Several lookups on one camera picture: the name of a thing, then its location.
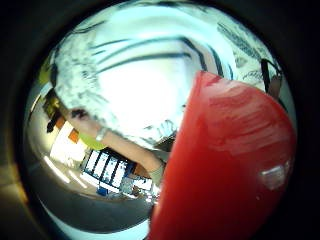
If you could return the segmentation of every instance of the bracelet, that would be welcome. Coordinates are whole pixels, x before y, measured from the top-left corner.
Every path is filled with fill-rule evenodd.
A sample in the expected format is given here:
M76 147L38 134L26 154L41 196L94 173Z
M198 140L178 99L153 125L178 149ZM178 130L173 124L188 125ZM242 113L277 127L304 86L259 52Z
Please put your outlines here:
M98 131L98 134L96 136L96 141L100 142L108 132L108 128L106 127L101 127L100 130Z

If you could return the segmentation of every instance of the hand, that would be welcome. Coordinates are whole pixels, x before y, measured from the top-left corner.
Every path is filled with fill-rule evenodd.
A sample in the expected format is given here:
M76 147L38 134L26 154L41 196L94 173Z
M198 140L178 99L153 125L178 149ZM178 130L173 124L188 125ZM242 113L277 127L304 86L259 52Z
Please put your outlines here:
M92 138L96 138L101 126L98 122L90 118L88 114L72 114L80 109L72 109L66 116L67 121L80 133L84 133Z

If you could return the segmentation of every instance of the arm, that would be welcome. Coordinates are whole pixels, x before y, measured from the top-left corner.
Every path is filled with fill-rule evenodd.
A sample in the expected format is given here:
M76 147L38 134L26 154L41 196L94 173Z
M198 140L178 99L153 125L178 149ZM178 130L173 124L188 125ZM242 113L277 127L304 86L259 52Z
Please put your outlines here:
M92 138L96 138L101 126L99 123L91 119L88 115L85 115L81 118L72 118L70 112L64 112L63 115L65 115L66 120L79 132L83 132L91 136ZM159 172L159 170L161 171L160 175L162 175L162 161L158 159L151 151L140 147L138 144L124 139L121 136L116 135L112 131L108 131L101 142L104 145L109 146L116 152L120 153L121 155L127 157L128 159L141 164L148 171L151 178L153 178L152 172Z

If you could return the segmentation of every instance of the person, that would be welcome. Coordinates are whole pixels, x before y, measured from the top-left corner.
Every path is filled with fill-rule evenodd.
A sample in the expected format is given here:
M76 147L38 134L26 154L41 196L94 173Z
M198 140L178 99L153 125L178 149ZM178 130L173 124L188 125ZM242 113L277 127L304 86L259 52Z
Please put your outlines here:
M192 12L177 17L179 9L160 7L154 17L137 14L140 10L106 9L91 16L65 36L49 62L68 121L81 135L141 163L160 184L164 164L154 152L179 131L196 73L257 82L261 88L262 79L249 79L256 76L260 55L234 46L239 38L218 18L208 25L204 13L195 21ZM153 20L159 22L157 31Z
M83 109L68 110L60 103L59 110L79 133L84 133L101 142L104 146L108 146L128 159L141 164L147 170L155 185L160 186L164 172L164 162L153 152L105 129Z

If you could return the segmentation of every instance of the red plastic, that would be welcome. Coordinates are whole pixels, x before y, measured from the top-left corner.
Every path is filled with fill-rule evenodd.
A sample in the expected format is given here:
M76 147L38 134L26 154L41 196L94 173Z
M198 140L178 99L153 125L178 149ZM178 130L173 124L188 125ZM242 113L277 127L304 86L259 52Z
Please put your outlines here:
M295 145L286 112L270 96L199 72L148 239L247 239L283 194Z

